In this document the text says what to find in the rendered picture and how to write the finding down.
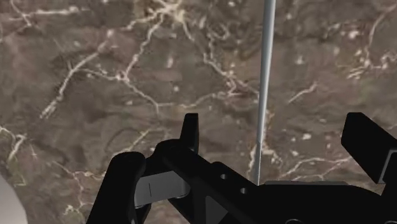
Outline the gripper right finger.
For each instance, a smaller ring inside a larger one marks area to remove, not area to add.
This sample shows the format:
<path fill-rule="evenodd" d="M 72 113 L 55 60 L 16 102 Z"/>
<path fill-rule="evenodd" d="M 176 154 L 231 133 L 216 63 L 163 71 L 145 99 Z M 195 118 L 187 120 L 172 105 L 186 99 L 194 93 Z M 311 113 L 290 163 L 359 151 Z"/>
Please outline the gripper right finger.
<path fill-rule="evenodd" d="M 397 138 L 362 112 L 346 115 L 341 145 L 384 195 L 397 195 Z"/>

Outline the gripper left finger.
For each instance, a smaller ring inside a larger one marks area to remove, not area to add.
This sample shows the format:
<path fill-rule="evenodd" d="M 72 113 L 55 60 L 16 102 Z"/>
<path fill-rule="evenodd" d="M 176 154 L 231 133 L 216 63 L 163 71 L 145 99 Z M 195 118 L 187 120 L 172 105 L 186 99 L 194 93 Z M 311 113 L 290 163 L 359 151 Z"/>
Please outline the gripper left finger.
<path fill-rule="evenodd" d="M 199 116 L 188 113 L 181 135 L 145 157 L 115 155 L 86 224 L 144 224 L 154 202 L 168 200 L 189 224 L 258 224 L 256 185 L 198 154 Z"/>

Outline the thin grey pointed rod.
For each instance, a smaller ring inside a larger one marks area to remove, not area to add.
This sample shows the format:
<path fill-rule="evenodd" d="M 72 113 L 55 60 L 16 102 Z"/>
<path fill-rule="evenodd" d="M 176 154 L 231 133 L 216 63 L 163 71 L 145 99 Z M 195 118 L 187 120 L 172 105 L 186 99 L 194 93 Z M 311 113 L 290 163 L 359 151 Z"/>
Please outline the thin grey pointed rod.
<path fill-rule="evenodd" d="M 258 98 L 258 123 L 256 131 L 256 149 L 253 162 L 253 182 L 260 184 L 261 150 L 266 132 L 266 112 L 268 100 L 268 84 L 274 40 L 276 0 L 264 0 L 264 13 L 261 35 L 261 68 Z"/>

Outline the white rounded object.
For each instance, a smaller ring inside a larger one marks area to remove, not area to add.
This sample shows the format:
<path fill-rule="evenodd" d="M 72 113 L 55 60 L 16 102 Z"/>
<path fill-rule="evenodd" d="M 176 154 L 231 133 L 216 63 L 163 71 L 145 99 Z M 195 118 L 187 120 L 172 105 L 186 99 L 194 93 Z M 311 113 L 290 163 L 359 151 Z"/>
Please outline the white rounded object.
<path fill-rule="evenodd" d="M 14 189 L 0 175 L 0 224 L 28 224 L 25 209 Z"/>

